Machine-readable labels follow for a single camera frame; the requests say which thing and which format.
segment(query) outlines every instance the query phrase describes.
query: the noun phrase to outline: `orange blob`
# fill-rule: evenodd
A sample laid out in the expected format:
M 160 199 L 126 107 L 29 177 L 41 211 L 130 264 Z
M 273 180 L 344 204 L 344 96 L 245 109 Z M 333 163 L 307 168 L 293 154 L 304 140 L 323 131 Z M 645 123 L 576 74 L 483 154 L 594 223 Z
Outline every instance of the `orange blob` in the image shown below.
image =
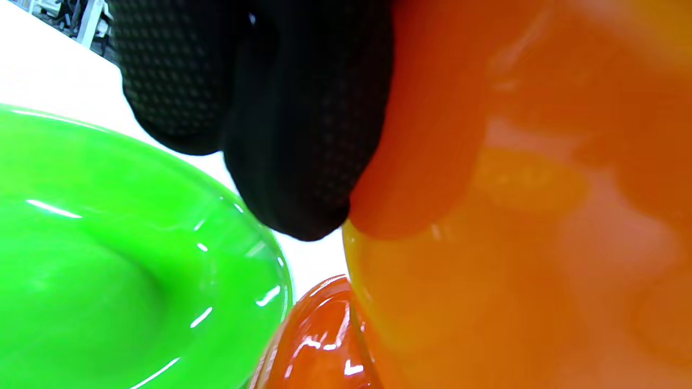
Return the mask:
M 383 138 L 344 229 L 383 386 L 692 388 L 692 6 L 394 16 Z
M 275 335 L 249 389 L 381 389 L 354 314 L 345 276 L 314 287 Z

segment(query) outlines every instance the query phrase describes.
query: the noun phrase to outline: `finger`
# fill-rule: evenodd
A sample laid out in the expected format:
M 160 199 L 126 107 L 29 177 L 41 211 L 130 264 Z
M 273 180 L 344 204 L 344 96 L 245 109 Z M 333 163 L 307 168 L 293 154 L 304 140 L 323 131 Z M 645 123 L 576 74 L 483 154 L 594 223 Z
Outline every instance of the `finger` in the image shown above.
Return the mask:
M 123 90 L 137 121 L 178 152 L 218 151 L 247 10 L 215 0 L 118 0 L 112 8 Z
M 378 145 L 393 66 L 389 1 L 252 0 L 223 150 L 270 228 L 311 241 L 347 218 Z

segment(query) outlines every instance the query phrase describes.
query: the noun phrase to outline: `white surface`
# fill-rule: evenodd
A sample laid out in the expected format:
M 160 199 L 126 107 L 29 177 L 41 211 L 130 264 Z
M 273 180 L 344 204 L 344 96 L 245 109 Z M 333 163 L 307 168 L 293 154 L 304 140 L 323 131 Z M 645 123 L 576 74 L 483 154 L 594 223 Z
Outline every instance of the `white surface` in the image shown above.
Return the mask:
M 135 121 L 116 66 L 4 0 L 0 0 L 0 103 L 93 123 L 163 149 Z M 236 192 L 220 154 L 195 157 L 166 151 Z M 293 274 L 296 298 L 346 272 L 340 231 L 314 243 L 279 234 L 277 239 Z

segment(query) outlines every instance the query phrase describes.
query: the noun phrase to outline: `green bowl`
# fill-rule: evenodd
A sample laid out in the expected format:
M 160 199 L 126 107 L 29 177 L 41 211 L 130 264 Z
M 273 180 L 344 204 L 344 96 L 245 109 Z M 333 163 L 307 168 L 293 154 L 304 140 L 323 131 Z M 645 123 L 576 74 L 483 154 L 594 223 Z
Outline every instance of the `green bowl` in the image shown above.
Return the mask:
M 0 106 L 0 183 L 0 388 L 237 388 L 293 302 L 239 197 L 142 142 Z

